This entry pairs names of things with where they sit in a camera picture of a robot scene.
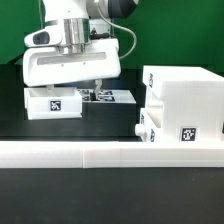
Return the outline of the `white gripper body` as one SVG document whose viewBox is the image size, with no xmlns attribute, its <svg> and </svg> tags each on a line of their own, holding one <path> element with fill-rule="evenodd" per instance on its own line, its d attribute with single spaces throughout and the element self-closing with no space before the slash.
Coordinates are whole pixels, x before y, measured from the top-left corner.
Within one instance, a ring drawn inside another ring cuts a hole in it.
<svg viewBox="0 0 224 224">
<path fill-rule="evenodd" d="M 62 35 L 45 28 L 24 39 L 23 80 L 29 87 L 118 77 L 121 72 L 116 38 L 92 40 L 83 52 L 62 53 Z"/>
</svg>

